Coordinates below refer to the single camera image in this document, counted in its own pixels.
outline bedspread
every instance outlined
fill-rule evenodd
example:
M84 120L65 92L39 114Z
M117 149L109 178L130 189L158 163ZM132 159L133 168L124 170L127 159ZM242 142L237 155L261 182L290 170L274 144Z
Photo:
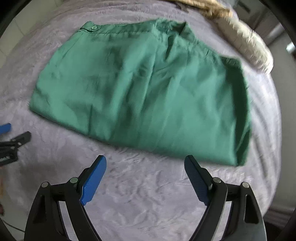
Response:
M252 137L245 166L201 163L224 182L248 182L262 214L272 201L280 172L281 117L270 75L257 73L223 39L216 26L200 13L182 12L172 3L72 0L34 27L0 70L0 121L12 132L1 140L32 133L19 149L19 160L5 167L10 198L29 212L43 181L63 183L79 175L98 155L107 158L107 170L86 211L103 240L189 240L205 210L199 202L181 159L103 144L32 113L28 104L40 71L52 54L87 21L96 24L132 23L158 17L188 22L197 38L217 52L241 58L251 99ZM216 237L227 221L225 207ZM69 218L69 237L75 240Z

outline metal bolt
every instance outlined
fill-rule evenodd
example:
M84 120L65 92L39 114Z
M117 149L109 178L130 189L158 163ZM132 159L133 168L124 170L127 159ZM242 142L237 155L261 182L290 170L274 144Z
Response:
M248 183L246 183L246 182L243 182L243 183L242 183L242 186L243 186L244 188L249 188L249 187L250 187L250 185L249 185Z
M218 178L218 177L214 177L214 178L213 178L213 181L214 181L215 183L220 183L220 182L221 182L221 179Z
M78 182L78 178L77 177L73 177L73 178L70 179L70 182L71 183L76 183L76 182Z
M43 183L41 184L41 186L42 186L43 188L46 188L46 187L48 186L48 182L43 182Z

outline waistband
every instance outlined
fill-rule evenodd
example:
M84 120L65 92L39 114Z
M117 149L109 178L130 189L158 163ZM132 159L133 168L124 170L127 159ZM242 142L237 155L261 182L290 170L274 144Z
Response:
M217 54L215 51L210 49L202 41L199 41L188 23L178 23L173 20L167 20L163 18L158 18L154 20L149 20L140 23L129 23L129 24L105 24L98 25L89 21L85 23L81 30L90 33L90 34L119 34L119 33L145 33L153 32L156 35L159 33L164 33L166 35L179 35L183 39L191 43L191 46L199 46L200 50L203 50L205 56L208 52L215 53L216 57L219 57L225 64L230 66L240 67L240 61L230 57L224 57Z
M86 30L88 33L92 34L144 33L158 30L159 32L166 33L168 35L178 34L192 43L197 41L188 23L178 23L176 21L163 18L130 24L97 25L89 21L80 29Z

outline green skirt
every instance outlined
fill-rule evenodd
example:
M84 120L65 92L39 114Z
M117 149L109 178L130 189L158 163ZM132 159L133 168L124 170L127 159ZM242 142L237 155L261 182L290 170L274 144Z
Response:
M87 22L40 73L30 109L112 145L232 166L251 135L240 62L165 19Z

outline blue gripper pad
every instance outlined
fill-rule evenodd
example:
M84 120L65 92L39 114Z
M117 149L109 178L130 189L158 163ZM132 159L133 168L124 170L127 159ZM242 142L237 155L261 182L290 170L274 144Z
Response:
M11 124L7 123L5 125L0 126L0 134L4 134L6 132L9 132L11 130Z
M106 168L107 161L106 158L102 156L101 160L98 162L97 166L94 168L82 187L80 202L83 206L92 200L96 189L98 188L100 181L102 180L102 177L106 171Z
M208 187L200 176L198 170L192 161L186 157L184 160L184 168L189 177L189 180L194 188L194 191L198 199L203 202L206 206L209 206L210 200L208 198Z

